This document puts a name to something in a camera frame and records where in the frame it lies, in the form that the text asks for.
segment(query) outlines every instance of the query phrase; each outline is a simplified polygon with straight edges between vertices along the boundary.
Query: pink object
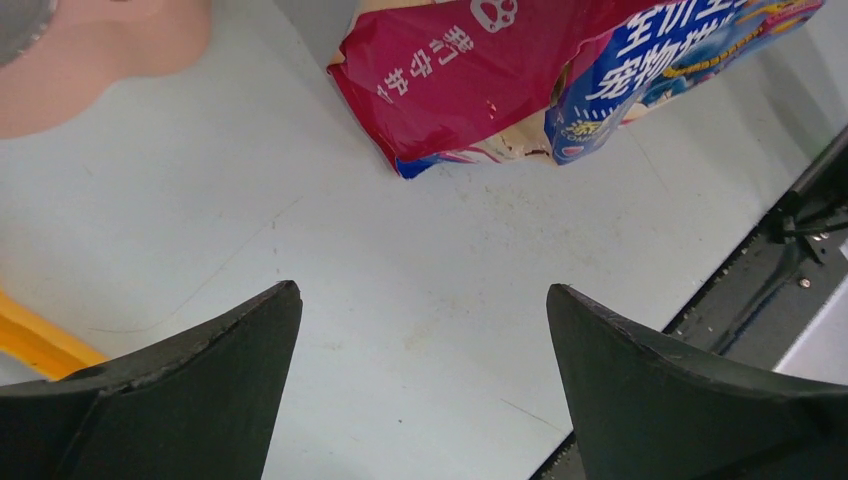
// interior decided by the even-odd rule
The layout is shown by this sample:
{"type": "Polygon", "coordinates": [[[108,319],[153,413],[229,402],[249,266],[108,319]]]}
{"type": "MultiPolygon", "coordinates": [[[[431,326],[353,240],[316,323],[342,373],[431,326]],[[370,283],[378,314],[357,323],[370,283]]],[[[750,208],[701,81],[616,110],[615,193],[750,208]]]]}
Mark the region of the pink object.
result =
{"type": "Polygon", "coordinates": [[[210,29],[210,0],[59,0],[41,38],[0,67],[0,138],[59,125],[123,78],[188,67],[210,29]]]}

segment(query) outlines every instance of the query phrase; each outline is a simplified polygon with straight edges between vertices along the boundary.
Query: white surface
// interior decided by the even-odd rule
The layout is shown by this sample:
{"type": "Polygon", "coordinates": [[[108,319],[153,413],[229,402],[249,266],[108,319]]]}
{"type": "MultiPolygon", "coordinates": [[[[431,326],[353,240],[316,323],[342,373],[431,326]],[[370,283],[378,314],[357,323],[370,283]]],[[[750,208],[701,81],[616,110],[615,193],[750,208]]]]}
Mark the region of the white surface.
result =
{"type": "MultiPolygon", "coordinates": [[[[842,246],[848,257],[848,243],[842,246]]],[[[848,385],[848,277],[798,337],[775,371],[822,382],[848,385]]]]}
{"type": "Polygon", "coordinates": [[[528,477],[571,429],[548,286],[661,328],[848,122],[832,1],[592,158],[405,182],[269,5],[216,4],[195,67],[0,143],[3,288],[108,355],[297,280],[267,478],[528,477]]]}
{"type": "MultiPolygon", "coordinates": [[[[321,65],[330,63],[338,52],[339,45],[347,35],[351,19],[360,4],[360,0],[273,0],[293,25],[297,27],[300,38],[315,60],[321,65]]],[[[267,8],[261,2],[246,2],[247,8],[267,8]]],[[[271,32],[279,30],[275,12],[267,15],[271,20],[271,32]]]]}
{"type": "Polygon", "coordinates": [[[43,379],[42,375],[16,358],[0,352],[0,386],[43,379]]]}

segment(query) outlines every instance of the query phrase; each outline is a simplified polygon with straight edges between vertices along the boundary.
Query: scratch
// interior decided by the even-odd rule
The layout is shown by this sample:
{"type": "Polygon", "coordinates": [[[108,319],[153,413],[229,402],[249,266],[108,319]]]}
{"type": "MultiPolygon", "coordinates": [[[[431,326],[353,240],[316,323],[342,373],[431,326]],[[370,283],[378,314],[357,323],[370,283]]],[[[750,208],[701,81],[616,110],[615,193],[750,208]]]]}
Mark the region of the scratch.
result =
{"type": "Polygon", "coordinates": [[[303,200],[303,196],[302,196],[302,195],[301,195],[300,197],[297,197],[297,198],[296,198],[296,199],[295,199],[292,203],[290,203],[290,204],[286,205],[285,207],[283,207],[283,208],[282,208],[282,210],[280,210],[279,212],[277,212],[277,214],[276,214],[276,215],[274,215],[274,217],[273,217],[273,218],[271,218],[271,220],[269,220],[268,222],[265,222],[265,223],[264,223],[261,227],[259,227],[259,229],[258,229],[258,230],[256,230],[256,232],[255,232],[253,235],[251,235],[251,236],[250,236],[250,238],[248,238],[248,239],[247,239],[244,243],[242,243],[242,244],[241,244],[241,246],[240,246],[239,248],[237,248],[237,249],[236,249],[236,251],[235,251],[235,252],[233,252],[233,254],[232,254],[232,255],[230,255],[230,256],[229,256],[229,258],[227,258],[226,260],[224,260],[224,263],[222,263],[222,264],[221,264],[221,266],[220,266],[220,267],[218,267],[218,269],[217,269],[217,270],[215,270],[215,273],[213,273],[213,274],[212,274],[212,276],[210,276],[209,278],[207,278],[207,279],[206,279],[206,281],[205,281],[205,282],[203,282],[203,283],[202,283],[199,287],[197,287],[197,290],[195,290],[195,291],[194,291],[194,293],[192,293],[192,294],[191,294],[191,295],[190,295],[190,296],[186,299],[186,301],[184,301],[183,303],[181,303],[181,304],[180,304],[180,306],[179,306],[179,307],[177,307],[177,309],[176,309],[176,310],[174,310],[173,312],[171,312],[171,316],[173,317],[174,315],[176,315],[176,314],[177,314],[177,312],[179,312],[180,310],[182,310],[182,308],[183,308],[183,307],[185,307],[185,306],[188,304],[188,302],[192,301],[192,300],[194,299],[194,297],[196,297],[196,296],[197,296],[197,294],[198,294],[198,293],[200,293],[200,291],[201,291],[201,290],[203,290],[203,288],[204,288],[204,287],[206,287],[206,285],[209,285],[209,282],[211,282],[212,280],[214,280],[214,279],[215,279],[215,277],[217,277],[217,276],[218,276],[218,274],[220,274],[222,271],[224,271],[224,269],[225,269],[225,268],[227,267],[227,265],[228,265],[228,264],[229,264],[229,263],[230,263],[230,262],[231,262],[231,261],[232,261],[232,260],[236,257],[236,255],[238,255],[239,253],[241,253],[241,251],[242,251],[242,250],[244,250],[244,248],[245,248],[245,247],[247,247],[247,246],[248,246],[248,244],[250,244],[250,242],[252,242],[254,238],[258,237],[258,236],[259,236],[259,234],[260,234],[260,233],[262,233],[262,231],[263,231],[263,230],[265,230],[265,226],[266,226],[266,225],[268,225],[269,223],[271,223],[272,225],[275,225],[275,224],[276,224],[275,222],[276,222],[276,220],[277,220],[278,218],[282,217],[282,216],[283,216],[283,214],[285,214],[286,212],[288,212],[288,211],[289,211],[292,207],[294,207],[295,205],[297,205],[297,203],[298,203],[299,201],[301,201],[301,200],[303,200]]]}
{"type": "Polygon", "coordinates": [[[263,230],[265,230],[265,227],[266,227],[269,223],[273,224],[273,222],[274,222],[275,220],[277,220],[278,218],[280,218],[281,216],[283,216],[283,214],[285,214],[286,212],[288,212],[288,211],[289,211],[292,207],[294,207],[295,205],[297,205],[297,203],[298,203],[299,201],[301,201],[301,200],[303,200],[303,196],[298,197],[297,199],[295,199],[295,201],[293,201],[293,202],[291,202],[290,204],[288,204],[288,205],[286,205],[285,207],[283,207],[283,209],[282,209],[282,210],[280,210],[279,212],[277,212],[277,214],[276,214],[276,215],[274,215],[274,217],[273,217],[273,218],[271,218],[271,219],[270,219],[270,220],[268,220],[267,222],[263,223],[263,224],[262,224],[262,226],[261,226],[261,227],[259,227],[259,229],[258,229],[258,230],[256,230],[256,232],[255,232],[253,235],[251,235],[251,236],[250,236],[250,238],[248,238],[247,240],[245,240],[245,242],[244,242],[244,243],[242,243],[242,244],[241,244],[241,245],[240,245],[240,246],[236,249],[236,251],[235,251],[235,252],[233,252],[233,254],[232,254],[232,255],[230,255],[229,257],[227,257],[227,259],[226,259],[226,260],[224,260],[224,263],[222,263],[222,264],[221,264],[221,266],[220,266],[220,267],[218,267],[218,269],[217,269],[217,270],[215,270],[215,272],[214,272],[211,276],[209,276],[209,278],[207,278],[205,282],[203,282],[202,284],[200,284],[200,286],[199,286],[199,287],[197,287],[197,290],[195,290],[195,291],[194,291],[194,293],[192,293],[191,295],[189,295],[189,297],[188,297],[188,298],[187,298],[187,299],[186,299],[183,303],[181,303],[181,304],[180,304],[180,306],[176,308],[176,310],[174,310],[173,312],[171,312],[171,315],[170,315],[170,316],[168,316],[168,317],[166,317],[166,318],[164,318],[164,319],[162,319],[162,320],[160,320],[160,321],[158,321],[158,322],[154,323],[153,325],[150,325],[150,326],[148,326],[148,327],[144,327],[144,328],[139,328],[139,329],[136,329],[136,330],[108,330],[108,329],[103,329],[103,328],[91,328],[91,327],[89,327],[89,328],[88,328],[88,330],[90,330],[90,331],[92,331],[92,332],[120,333],[120,334],[123,334],[123,333],[141,333],[141,332],[146,332],[146,331],[148,331],[148,330],[152,330],[152,329],[154,329],[154,328],[158,327],[159,325],[162,325],[163,323],[167,322],[169,319],[173,318],[173,317],[174,317],[174,315],[176,315],[176,314],[177,314],[177,312],[179,312],[180,310],[182,310],[182,309],[183,309],[183,307],[185,307],[186,305],[188,305],[188,303],[189,303],[189,302],[191,302],[191,301],[194,299],[194,297],[196,297],[196,296],[197,296],[197,294],[199,294],[199,293],[201,292],[201,290],[203,290],[203,289],[204,289],[207,285],[209,285],[209,283],[210,283],[212,280],[214,280],[214,279],[215,279],[215,277],[217,277],[217,276],[218,276],[218,274],[220,274],[222,271],[224,271],[224,269],[225,269],[225,268],[227,268],[227,265],[228,265],[228,264],[229,264],[229,263],[230,263],[230,262],[231,262],[231,261],[232,261],[232,260],[236,257],[236,255],[238,255],[239,253],[241,253],[241,251],[242,251],[242,250],[244,250],[244,248],[245,248],[245,247],[247,247],[247,245],[248,245],[248,244],[250,244],[250,242],[252,242],[252,241],[253,241],[253,239],[255,239],[257,236],[259,236],[259,234],[260,234],[260,233],[262,233],[262,231],[263,231],[263,230]]]}
{"type": "Polygon", "coordinates": [[[639,140],[636,138],[636,135],[633,135],[633,132],[631,132],[629,128],[625,127],[624,129],[625,129],[625,130],[627,130],[627,134],[628,134],[628,135],[630,135],[630,138],[632,138],[632,139],[633,139],[633,141],[634,141],[634,142],[636,142],[636,146],[638,146],[638,147],[639,147],[639,150],[641,150],[641,151],[642,151],[642,155],[644,155],[644,156],[645,156],[645,160],[647,160],[647,161],[648,161],[648,165],[650,165],[650,166],[651,166],[651,170],[654,172],[654,175],[656,175],[657,180],[659,180],[659,181],[660,181],[660,183],[662,184],[662,186],[663,186],[663,188],[665,189],[666,193],[671,193],[671,190],[669,190],[669,189],[668,189],[668,185],[666,185],[666,184],[665,184],[665,181],[663,181],[663,179],[662,179],[662,177],[660,176],[659,172],[657,172],[656,167],[654,167],[653,162],[651,162],[651,157],[649,157],[649,156],[648,156],[648,152],[646,152],[646,151],[645,151],[645,148],[644,148],[644,147],[642,147],[642,144],[641,144],[641,143],[639,143],[639,140]]]}
{"type": "Polygon", "coordinates": [[[545,425],[547,425],[547,426],[549,426],[549,427],[553,428],[553,429],[554,429],[554,430],[556,430],[557,432],[560,432],[560,433],[562,433],[562,434],[565,434],[565,433],[566,433],[566,432],[564,432],[562,429],[560,429],[559,427],[557,427],[556,425],[554,425],[554,424],[552,424],[552,423],[548,422],[547,420],[545,420],[545,419],[543,419],[543,418],[541,418],[541,417],[537,417],[536,415],[533,415],[532,413],[528,412],[527,410],[524,410],[523,408],[519,407],[518,405],[516,405],[516,404],[514,404],[514,403],[512,403],[512,402],[506,401],[506,400],[504,400],[503,398],[501,399],[501,401],[502,401],[502,402],[504,402],[505,404],[509,405],[510,407],[512,407],[512,408],[514,408],[514,409],[516,409],[516,410],[518,410],[519,412],[521,412],[521,413],[523,413],[523,414],[525,414],[525,415],[529,415],[530,417],[535,418],[536,420],[538,420],[538,421],[540,421],[540,422],[544,423],[545,425]]]}
{"type": "Polygon", "coordinates": [[[316,348],[320,348],[322,350],[331,350],[333,352],[338,352],[344,348],[344,344],[342,342],[325,342],[321,345],[315,345],[316,348]]]}

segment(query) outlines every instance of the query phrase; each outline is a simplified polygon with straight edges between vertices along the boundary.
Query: printed packaging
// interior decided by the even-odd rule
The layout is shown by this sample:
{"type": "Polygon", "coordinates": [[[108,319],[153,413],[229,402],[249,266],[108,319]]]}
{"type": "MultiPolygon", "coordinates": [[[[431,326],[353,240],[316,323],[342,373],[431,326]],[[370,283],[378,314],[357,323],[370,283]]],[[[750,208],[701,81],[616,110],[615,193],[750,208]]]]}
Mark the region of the printed packaging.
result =
{"type": "Polygon", "coordinates": [[[404,178],[564,165],[823,1],[362,0],[328,71],[404,178]]]}

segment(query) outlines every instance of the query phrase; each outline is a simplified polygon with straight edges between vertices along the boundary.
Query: cable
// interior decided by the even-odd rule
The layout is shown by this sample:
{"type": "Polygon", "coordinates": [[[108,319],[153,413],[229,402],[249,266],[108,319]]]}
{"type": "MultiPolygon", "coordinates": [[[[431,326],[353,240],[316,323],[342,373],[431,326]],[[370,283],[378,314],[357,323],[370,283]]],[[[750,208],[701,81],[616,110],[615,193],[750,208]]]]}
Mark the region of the cable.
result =
{"type": "Polygon", "coordinates": [[[806,237],[807,235],[821,235],[822,233],[832,233],[845,229],[848,229],[848,222],[836,223],[834,225],[797,228],[791,232],[791,235],[796,237],[806,237]]]}
{"type": "Polygon", "coordinates": [[[821,209],[819,209],[817,212],[807,215],[806,217],[798,220],[795,223],[800,225],[807,225],[813,222],[827,221],[828,219],[836,215],[839,212],[840,208],[848,209],[848,198],[836,198],[821,209]]]}

